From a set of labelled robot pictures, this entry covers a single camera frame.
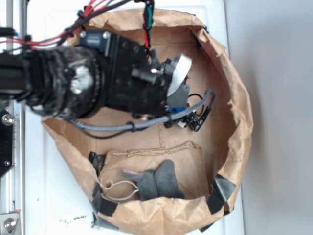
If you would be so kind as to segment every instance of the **metal rail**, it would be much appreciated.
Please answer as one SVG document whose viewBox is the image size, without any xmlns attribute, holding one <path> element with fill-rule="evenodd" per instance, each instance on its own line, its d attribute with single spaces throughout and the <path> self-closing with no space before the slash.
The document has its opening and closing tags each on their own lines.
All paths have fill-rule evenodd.
<svg viewBox="0 0 313 235">
<path fill-rule="evenodd" d="M 1 0 L 0 24 L 26 34 L 27 0 Z M 13 44 L 0 49 L 12 49 Z M 0 234 L 24 235 L 24 105 L 11 102 L 7 111 L 14 118 L 13 161 L 11 169 L 0 179 Z"/>
</svg>

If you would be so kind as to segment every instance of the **screw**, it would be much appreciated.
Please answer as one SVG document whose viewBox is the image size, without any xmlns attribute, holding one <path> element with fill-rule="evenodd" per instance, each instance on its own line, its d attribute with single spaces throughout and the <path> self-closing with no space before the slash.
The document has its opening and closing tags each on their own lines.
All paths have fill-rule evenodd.
<svg viewBox="0 0 313 235">
<path fill-rule="evenodd" d="M 86 32 L 85 32 L 85 31 L 82 31 L 82 32 L 79 34 L 79 36 L 80 36 L 81 38 L 85 38 L 85 37 L 86 37 Z"/>
<path fill-rule="evenodd" d="M 4 222 L 4 227 L 5 227 L 5 229 L 6 229 L 9 233 L 11 233 L 11 232 L 15 229 L 15 227 L 16 227 L 16 222 L 15 222 L 15 220 L 13 220 L 13 219 L 11 219 L 11 218 L 7 219 L 7 220 Z"/>
<path fill-rule="evenodd" d="M 103 37 L 104 39 L 108 39 L 110 35 L 111 35 L 111 34 L 110 34 L 108 31 L 105 31 L 105 32 L 102 34 L 102 37 Z"/>
<path fill-rule="evenodd" d="M 139 52 L 139 47 L 136 45 L 133 47 L 133 52 L 138 53 Z"/>
<path fill-rule="evenodd" d="M 125 41 L 122 42 L 121 47 L 122 47 L 123 49 L 127 49 L 127 48 L 128 48 L 128 43 L 125 42 Z"/>
<path fill-rule="evenodd" d="M 14 118 L 10 114 L 3 115 L 2 123 L 6 126 L 10 126 L 14 123 Z"/>
</svg>

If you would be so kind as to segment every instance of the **black metal bracket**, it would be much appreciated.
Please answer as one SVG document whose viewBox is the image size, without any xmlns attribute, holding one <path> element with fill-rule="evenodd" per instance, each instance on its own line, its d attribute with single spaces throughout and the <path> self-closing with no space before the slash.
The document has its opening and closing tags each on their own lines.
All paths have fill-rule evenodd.
<svg viewBox="0 0 313 235">
<path fill-rule="evenodd" d="M 13 117 L 0 111 L 0 178 L 13 166 Z"/>
</svg>

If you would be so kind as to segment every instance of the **white wall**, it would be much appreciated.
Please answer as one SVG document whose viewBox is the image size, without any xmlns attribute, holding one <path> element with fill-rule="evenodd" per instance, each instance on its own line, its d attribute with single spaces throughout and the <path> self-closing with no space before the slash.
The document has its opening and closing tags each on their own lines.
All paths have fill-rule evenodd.
<svg viewBox="0 0 313 235">
<path fill-rule="evenodd" d="M 255 128 L 246 235 L 313 234 L 313 1 L 225 0 L 230 57 Z"/>
</svg>

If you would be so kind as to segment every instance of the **gray cable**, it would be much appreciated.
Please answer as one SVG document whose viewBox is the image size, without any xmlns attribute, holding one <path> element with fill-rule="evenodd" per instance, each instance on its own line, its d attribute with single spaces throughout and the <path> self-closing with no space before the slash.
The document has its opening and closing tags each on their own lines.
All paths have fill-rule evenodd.
<svg viewBox="0 0 313 235">
<path fill-rule="evenodd" d="M 134 126 L 132 124 L 126 124 L 126 125 L 121 125 L 121 126 L 94 126 L 94 125 L 85 124 L 81 121 L 74 120 L 74 119 L 69 120 L 69 122 L 81 129 L 88 130 L 88 131 L 95 131 L 95 132 L 115 132 L 115 131 L 125 131 L 125 130 L 132 130 L 132 129 L 135 129 L 135 130 L 144 129 L 144 128 L 157 125 L 160 123 L 168 122 L 171 120 L 172 121 L 178 120 L 178 119 L 181 119 L 182 117 L 189 115 L 195 109 L 201 107 L 207 102 L 210 93 L 214 94 L 214 92 L 211 89 L 206 90 L 203 99 L 199 103 L 197 103 L 196 105 L 192 107 L 185 109 L 184 111 L 181 111 L 176 114 L 171 114 L 169 115 L 170 117 L 163 116 L 163 117 L 158 117 L 149 121 L 136 123 L 134 124 Z"/>
</svg>

